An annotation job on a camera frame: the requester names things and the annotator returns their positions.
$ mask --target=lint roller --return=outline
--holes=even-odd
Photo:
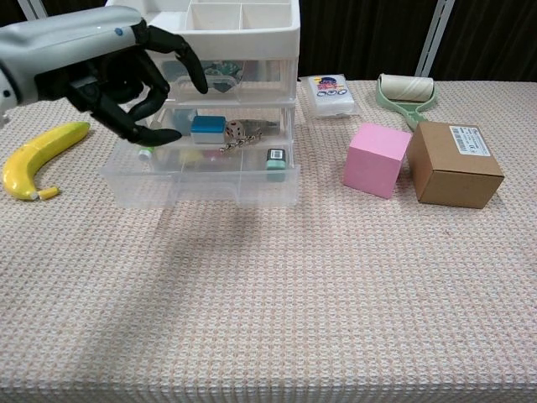
[[[377,103],[400,113],[414,131],[425,119],[420,115],[436,102],[435,82],[429,77],[391,76],[381,74],[377,79]]]

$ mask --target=brown box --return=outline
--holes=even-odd
[[[407,156],[422,203],[484,208],[503,181],[477,126],[420,122]]]

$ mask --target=plastic drawer organizer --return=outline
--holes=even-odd
[[[192,134],[145,154],[119,140],[102,168],[117,204],[294,205],[300,175],[293,151],[299,0],[109,0],[107,5],[136,8],[148,24],[182,35],[198,54],[209,84],[209,92],[200,94],[173,55],[149,52],[172,89],[164,107],[141,123]],[[228,129],[238,122],[247,136],[260,137],[222,152],[232,143],[228,134],[220,133],[219,144],[199,141],[202,123],[218,120],[207,117],[225,117]]]

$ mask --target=white roller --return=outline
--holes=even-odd
[[[429,77],[380,75],[380,87],[391,101],[429,101],[435,82]]]

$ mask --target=cardboard box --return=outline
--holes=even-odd
[[[411,136],[408,132],[363,123],[347,152],[343,184],[389,199]]]
[[[407,157],[422,203],[484,208],[503,181],[478,126],[420,122]]]

